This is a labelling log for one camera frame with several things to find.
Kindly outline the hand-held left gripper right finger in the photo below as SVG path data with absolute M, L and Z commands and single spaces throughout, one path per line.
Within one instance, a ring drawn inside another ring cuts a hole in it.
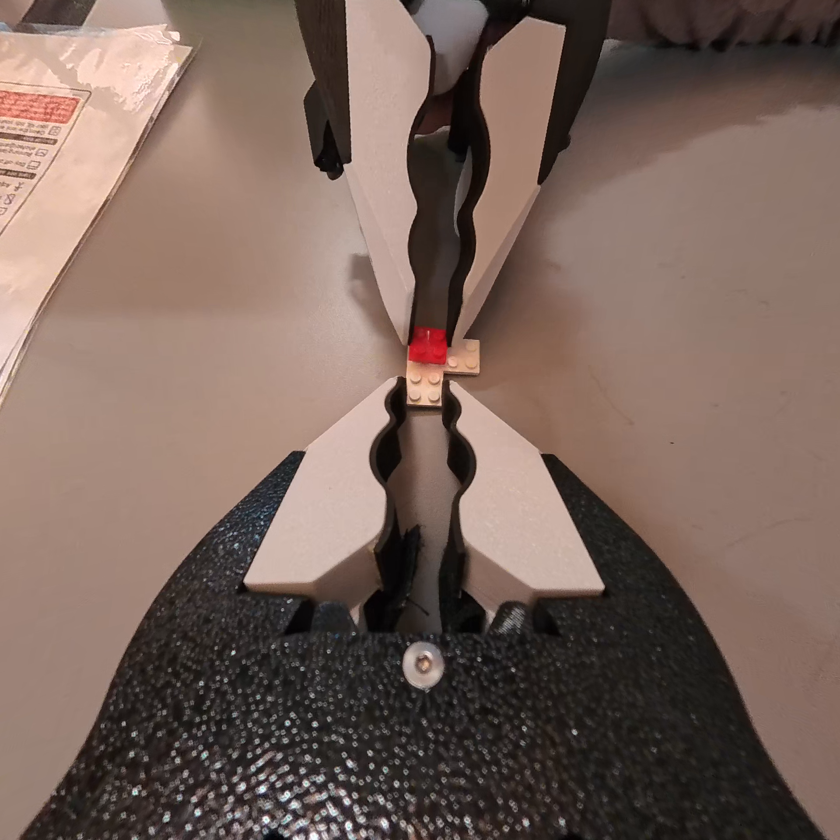
M 604 592 L 541 452 L 467 390 L 445 384 L 458 480 L 445 547 L 445 624 L 485 625 L 504 604 Z

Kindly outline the clear bag with printed sheet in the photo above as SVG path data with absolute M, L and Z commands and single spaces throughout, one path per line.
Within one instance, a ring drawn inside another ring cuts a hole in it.
M 193 51 L 167 24 L 2 25 L 2 399 Z

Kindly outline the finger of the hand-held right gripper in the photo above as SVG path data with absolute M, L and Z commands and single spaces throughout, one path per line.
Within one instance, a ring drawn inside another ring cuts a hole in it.
M 417 215 L 408 147 L 434 80 L 430 41 L 398 1 L 345 4 L 351 158 L 344 166 L 385 310 L 408 344 Z
M 476 320 L 540 190 L 566 27 L 525 17 L 487 47 L 470 91 L 469 185 L 448 286 L 448 341 Z

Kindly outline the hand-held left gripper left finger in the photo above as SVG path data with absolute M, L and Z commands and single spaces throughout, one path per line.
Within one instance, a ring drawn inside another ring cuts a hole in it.
M 405 378 L 380 385 L 305 450 L 244 578 L 251 592 L 339 602 L 370 629 L 405 606 L 405 535 L 387 486 Z

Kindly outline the white brick plate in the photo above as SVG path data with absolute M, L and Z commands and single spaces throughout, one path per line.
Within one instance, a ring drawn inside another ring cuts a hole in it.
M 415 364 L 406 358 L 406 404 L 440 407 L 446 377 L 475 377 L 479 374 L 480 342 L 477 339 L 454 341 L 448 346 L 447 363 L 443 366 Z

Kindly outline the red small square brick plate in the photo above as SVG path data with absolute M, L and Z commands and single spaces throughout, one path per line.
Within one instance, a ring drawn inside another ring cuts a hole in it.
M 407 359 L 415 364 L 445 365 L 448 358 L 447 333 L 444 329 L 415 326 L 408 344 Z

